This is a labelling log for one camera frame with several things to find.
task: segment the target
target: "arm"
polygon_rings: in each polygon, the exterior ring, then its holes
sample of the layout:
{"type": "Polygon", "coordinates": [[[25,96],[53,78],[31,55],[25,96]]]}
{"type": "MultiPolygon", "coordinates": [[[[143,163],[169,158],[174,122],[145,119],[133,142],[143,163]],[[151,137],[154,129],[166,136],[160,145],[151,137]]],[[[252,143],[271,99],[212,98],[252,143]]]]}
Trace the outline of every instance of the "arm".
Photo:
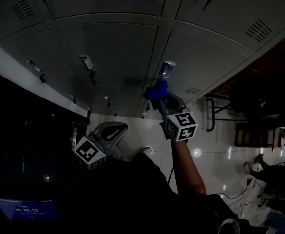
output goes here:
{"type": "Polygon", "coordinates": [[[205,196],[204,182],[196,169],[191,153],[184,141],[171,140],[172,158],[180,195],[205,196]]]}

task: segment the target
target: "wall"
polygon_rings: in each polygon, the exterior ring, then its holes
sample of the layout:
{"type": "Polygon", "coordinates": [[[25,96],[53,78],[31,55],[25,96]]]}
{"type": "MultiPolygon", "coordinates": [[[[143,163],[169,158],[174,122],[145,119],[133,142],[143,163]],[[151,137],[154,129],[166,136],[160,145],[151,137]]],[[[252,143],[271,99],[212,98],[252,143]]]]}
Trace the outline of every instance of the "wall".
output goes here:
{"type": "Polygon", "coordinates": [[[48,84],[40,82],[34,74],[17,62],[0,47],[0,75],[20,87],[79,115],[86,116],[87,110],[81,108],[48,84]]]}
{"type": "Polygon", "coordinates": [[[285,37],[245,69],[216,87],[212,94],[229,96],[231,87],[239,80],[257,75],[271,75],[285,69],[285,37]]]}

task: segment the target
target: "person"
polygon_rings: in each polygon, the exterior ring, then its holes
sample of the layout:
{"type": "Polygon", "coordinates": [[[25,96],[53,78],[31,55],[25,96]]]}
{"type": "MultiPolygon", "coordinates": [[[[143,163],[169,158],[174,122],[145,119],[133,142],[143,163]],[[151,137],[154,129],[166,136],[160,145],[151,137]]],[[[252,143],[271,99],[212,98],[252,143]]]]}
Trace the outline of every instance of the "person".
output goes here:
{"type": "Polygon", "coordinates": [[[244,164],[244,171],[246,175],[252,175],[254,178],[267,183],[270,187],[285,190],[285,166],[268,165],[264,162],[264,154],[259,154],[255,159],[255,164],[259,163],[262,170],[256,172],[252,169],[251,163],[244,164]]]}
{"type": "Polygon", "coordinates": [[[135,232],[156,228],[211,234],[266,232],[239,220],[219,195],[207,195],[185,141],[171,140],[171,147],[178,194],[148,158],[152,150],[146,147],[130,162],[109,158],[94,171],[86,169],[78,186],[63,195],[74,198],[64,209],[68,221],[113,231],[121,227],[135,232]]]}

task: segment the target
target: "screen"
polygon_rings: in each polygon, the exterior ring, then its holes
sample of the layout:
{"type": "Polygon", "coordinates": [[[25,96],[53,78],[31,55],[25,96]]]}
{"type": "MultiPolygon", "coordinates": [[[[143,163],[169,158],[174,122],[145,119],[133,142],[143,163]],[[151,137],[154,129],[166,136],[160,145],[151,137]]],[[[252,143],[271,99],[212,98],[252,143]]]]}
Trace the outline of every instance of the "screen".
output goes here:
{"type": "Polygon", "coordinates": [[[0,208],[11,221],[46,221],[60,218],[52,200],[23,201],[0,198],[0,208]]]}

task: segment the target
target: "blue object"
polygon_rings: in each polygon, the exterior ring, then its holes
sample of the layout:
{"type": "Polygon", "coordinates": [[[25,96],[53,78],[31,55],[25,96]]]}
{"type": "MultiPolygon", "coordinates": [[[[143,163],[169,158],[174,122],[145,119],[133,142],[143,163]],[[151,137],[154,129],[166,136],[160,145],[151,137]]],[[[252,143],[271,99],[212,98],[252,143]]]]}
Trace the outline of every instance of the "blue object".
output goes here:
{"type": "Polygon", "coordinates": [[[285,215],[269,213],[265,225],[277,229],[275,234],[285,234],[285,215]]]}
{"type": "Polygon", "coordinates": [[[154,87],[148,87],[146,92],[144,93],[144,98],[147,100],[154,100],[167,98],[167,81],[165,80],[158,80],[154,87]]]}

